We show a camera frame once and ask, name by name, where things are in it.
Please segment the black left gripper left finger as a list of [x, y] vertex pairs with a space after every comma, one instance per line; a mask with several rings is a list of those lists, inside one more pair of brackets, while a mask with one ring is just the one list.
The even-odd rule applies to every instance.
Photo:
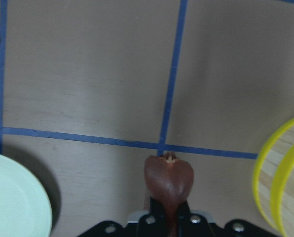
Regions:
[[151, 236], [166, 237], [168, 226], [164, 207], [152, 197], [150, 197], [149, 213], [150, 217], [154, 219], [154, 222], [149, 224], [151, 226]]

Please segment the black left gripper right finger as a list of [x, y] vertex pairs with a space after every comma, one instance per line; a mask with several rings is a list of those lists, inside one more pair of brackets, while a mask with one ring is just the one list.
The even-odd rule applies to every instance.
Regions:
[[189, 237], [190, 236], [190, 221], [191, 211], [188, 202], [183, 202], [177, 209], [177, 236]]

